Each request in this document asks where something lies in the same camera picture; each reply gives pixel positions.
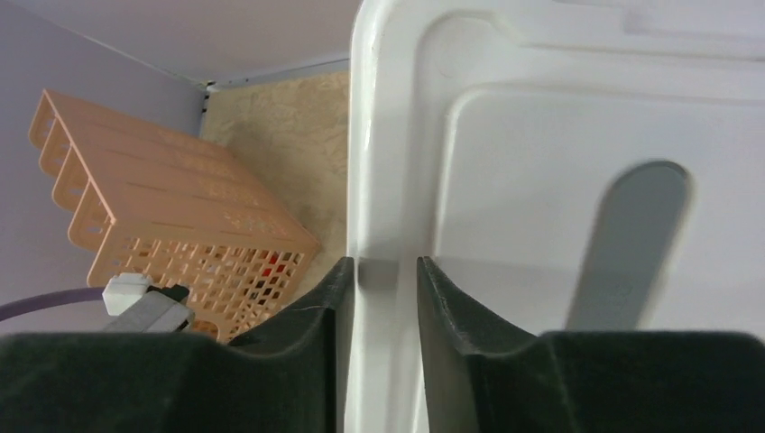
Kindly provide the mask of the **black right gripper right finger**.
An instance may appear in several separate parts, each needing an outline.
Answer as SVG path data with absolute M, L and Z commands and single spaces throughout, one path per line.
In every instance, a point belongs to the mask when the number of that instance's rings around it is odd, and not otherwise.
M 731 332 L 533 335 L 417 260 L 433 432 L 761 432 L 764 345 Z

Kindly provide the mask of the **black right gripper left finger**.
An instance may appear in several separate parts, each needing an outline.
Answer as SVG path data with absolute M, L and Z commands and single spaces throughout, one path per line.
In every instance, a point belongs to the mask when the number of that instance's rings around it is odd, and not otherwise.
M 340 432 L 355 263 L 228 344 L 193 333 L 1 341 L 4 432 Z

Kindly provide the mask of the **white plastic bin lid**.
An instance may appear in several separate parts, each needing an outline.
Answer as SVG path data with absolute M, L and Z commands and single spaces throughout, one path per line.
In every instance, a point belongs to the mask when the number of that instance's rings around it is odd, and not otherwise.
M 761 1 L 364 1 L 348 432 L 426 432 L 416 260 L 534 334 L 764 334 Z

